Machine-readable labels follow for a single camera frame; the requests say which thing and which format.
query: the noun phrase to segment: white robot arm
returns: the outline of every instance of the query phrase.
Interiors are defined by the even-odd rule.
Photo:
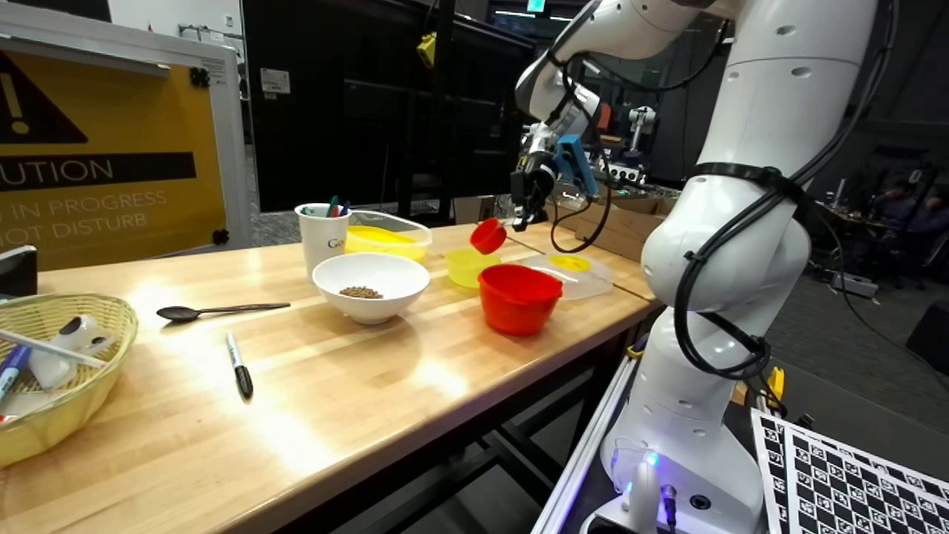
[[[603,466],[633,498],[617,511],[657,501],[639,487],[664,487],[679,495],[679,530],[756,530],[762,483],[721,418],[734,380],[761,370],[762,336],[808,263],[810,240],[787,194],[802,194],[847,119],[876,0],[593,0],[522,73],[516,102],[541,119],[528,158],[543,155],[596,112],[596,94],[559,65],[589,51],[657,57],[701,11],[734,19],[735,42],[698,171],[643,245],[643,274],[669,312],[603,441]],[[639,483],[643,462],[657,483]],[[617,521],[657,529],[642,517]]]

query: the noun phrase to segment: caution sign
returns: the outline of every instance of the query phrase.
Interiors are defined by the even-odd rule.
[[[0,54],[0,142],[87,142],[83,131]]]
[[[196,79],[0,51],[0,248],[74,268],[212,244],[225,208]]]

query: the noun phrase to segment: basket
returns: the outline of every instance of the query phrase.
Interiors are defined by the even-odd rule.
[[[141,330],[136,312],[113,296],[64,293],[0,303],[0,330],[37,342],[50,342],[64,323],[77,314],[96,317],[96,336],[111,339],[111,348],[98,354],[108,364],[77,364],[77,375],[55,391],[41,391],[30,370],[25,370],[13,395],[40,398],[41,403],[25,415],[0,422],[0,469],[59,446],[92,418],[111,398]],[[13,348],[16,342],[0,339],[0,358],[7,358]]]

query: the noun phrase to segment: spoon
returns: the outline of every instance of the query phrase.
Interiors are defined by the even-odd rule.
[[[288,305],[291,303],[249,303],[249,305],[222,305],[222,308],[166,305],[166,308],[157,308],[157,314],[173,323],[193,323],[202,314],[245,314],[245,312],[267,312],[267,308],[288,308]]]

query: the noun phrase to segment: red bowl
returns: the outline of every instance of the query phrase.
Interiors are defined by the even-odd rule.
[[[507,336],[541,332],[565,293],[562,278],[522,263],[488,268],[477,281],[485,321]]]
[[[503,219],[485,219],[476,232],[473,232],[473,245],[482,254],[491,254],[495,248],[503,248],[503,244],[507,240],[507,228]]]

